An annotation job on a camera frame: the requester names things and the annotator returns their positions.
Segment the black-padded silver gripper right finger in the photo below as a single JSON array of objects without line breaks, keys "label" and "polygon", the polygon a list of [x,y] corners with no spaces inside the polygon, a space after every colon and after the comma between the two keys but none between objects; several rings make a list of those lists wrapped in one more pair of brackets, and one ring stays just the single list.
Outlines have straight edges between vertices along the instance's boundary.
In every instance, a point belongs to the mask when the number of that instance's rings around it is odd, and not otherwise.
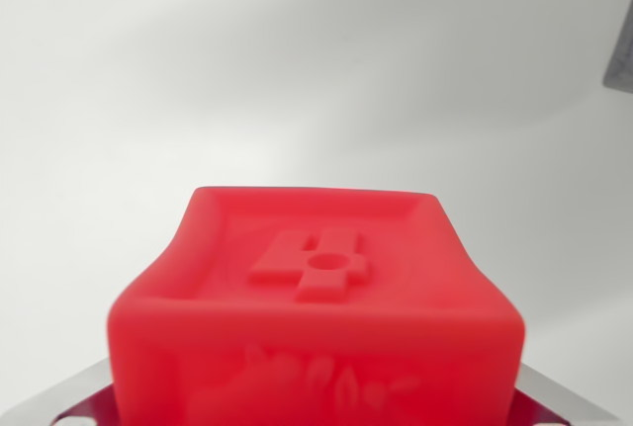
[{"label": "black-padded silver gripper right finger", "polygon": [[617,416],[522,364],[509,425],[625,425]]}]

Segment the black-padded silver gripper left finger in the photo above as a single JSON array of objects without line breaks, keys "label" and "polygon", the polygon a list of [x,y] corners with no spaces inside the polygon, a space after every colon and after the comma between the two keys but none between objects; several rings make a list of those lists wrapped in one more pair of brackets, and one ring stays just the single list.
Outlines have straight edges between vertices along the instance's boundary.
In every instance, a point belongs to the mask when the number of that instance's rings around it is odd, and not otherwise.
[{"label": "black-padded silver gripper left finger", "polygon": [[54,425],[66,417],[81,425],[119,425],[108,358],[14,406],[2,425]]}]

